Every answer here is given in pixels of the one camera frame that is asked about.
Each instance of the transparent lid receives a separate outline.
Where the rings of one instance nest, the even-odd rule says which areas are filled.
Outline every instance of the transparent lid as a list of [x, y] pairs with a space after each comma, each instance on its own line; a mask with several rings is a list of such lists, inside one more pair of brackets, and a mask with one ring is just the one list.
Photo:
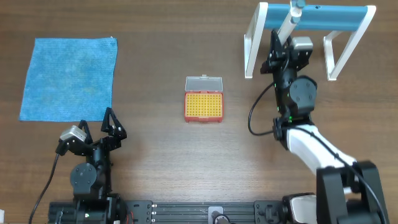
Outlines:
[[187, 77], [185, 81], [185, 91], [223, 91], [223, 78], [208, 77]]

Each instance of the wooden tabletop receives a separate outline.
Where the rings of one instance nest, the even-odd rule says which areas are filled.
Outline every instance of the wooden tabletop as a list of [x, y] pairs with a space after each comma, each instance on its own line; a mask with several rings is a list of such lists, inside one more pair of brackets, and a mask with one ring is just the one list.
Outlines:
[[[34, 40], [38, 37], [118, 39], [113, 109], [127, 130], [111, 153], [114, 192], [160, 202], [253, 202], [314, 192], [315, 177], [272, 136], [252, 136], [249, 109], [272, 81], [260, 75], [270, 32], [262, 35], [254, 78], [244, 79], [243, 35], [258, 1], [13, 0], [0, 2], [0, 209], [6, 222], [27, 223], [55, 157], [60, 133], [72, 123], [20, 122], [19, 112]], [[397, 1], [321, 1], [377, 4], [376, 15], [337, 82], [326, 80], [322, 37], [306, 74], [318, 83], [312, 118], [336, 147], [378, 167], [391, 223], [398, 222]], [[335, 55], [349, 34], [333, 42]], [[186, 76], [223, 77], [222, 123], [186, 123]], [[252, 118], [255, 131], [278, 116], [267, 93]], [[94, 139], [100, 123], [90, 123]], [[47, 221], [51, 201], [73, 197], [70, 171], [84, 161], [61, 157], [34, 217]]]

